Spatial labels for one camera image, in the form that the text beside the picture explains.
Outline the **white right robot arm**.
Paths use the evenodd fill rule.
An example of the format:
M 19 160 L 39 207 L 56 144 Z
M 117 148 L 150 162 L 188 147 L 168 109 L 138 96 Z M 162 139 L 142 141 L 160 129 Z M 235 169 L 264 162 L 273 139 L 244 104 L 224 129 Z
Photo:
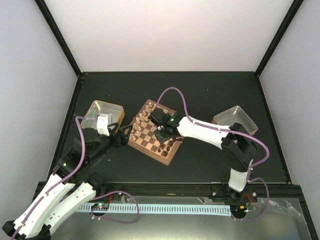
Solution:
M 154 109 L 148 118 L 156 126 L 154 134 L 161 144 L 170 139 L 193 138 L 221 149 L 227 154 L 230 166 L 228 198 L 238 202 L 246 195 L 245 186 L 257 146 L 244 136 L 247 132 L 241 124 L 221 126 L 187 117 L 180 112 L 171 115 L 159 108 Z

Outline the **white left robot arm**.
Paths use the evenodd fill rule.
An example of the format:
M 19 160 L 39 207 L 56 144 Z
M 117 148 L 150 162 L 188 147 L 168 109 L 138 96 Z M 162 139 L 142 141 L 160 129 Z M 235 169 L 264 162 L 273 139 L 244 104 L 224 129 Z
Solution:
M 110 148 L 129 142 L 132 125 L 107 126 L 107 134 L 94 128 L 78 128 L 79 138 L 53 168 L 45 186 L 27 210 L 17 219 L 6 221 L 2 230 L 13 240 L 49 240 L 59 226 L 81 205 L 103 199 L 106 182 L 91 168 Z

